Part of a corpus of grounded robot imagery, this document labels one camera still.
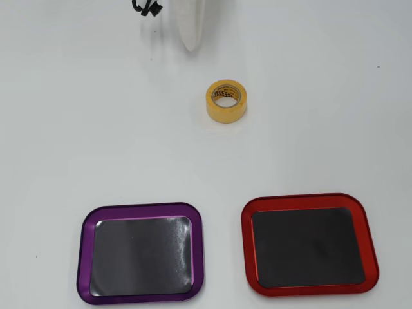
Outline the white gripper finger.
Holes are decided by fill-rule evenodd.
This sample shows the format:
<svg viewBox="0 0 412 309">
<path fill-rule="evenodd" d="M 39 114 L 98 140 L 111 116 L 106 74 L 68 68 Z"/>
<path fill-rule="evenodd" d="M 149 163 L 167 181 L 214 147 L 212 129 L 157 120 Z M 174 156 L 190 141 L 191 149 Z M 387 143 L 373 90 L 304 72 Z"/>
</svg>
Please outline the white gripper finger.
<svg viewBox="0 0 412 309">
<path fill-rule="evenodd" d="M 205 0 L 177 0 L 174 4 L 180 39 L 190 52 L 201 41 L 205 3 Z"/>
</svg>

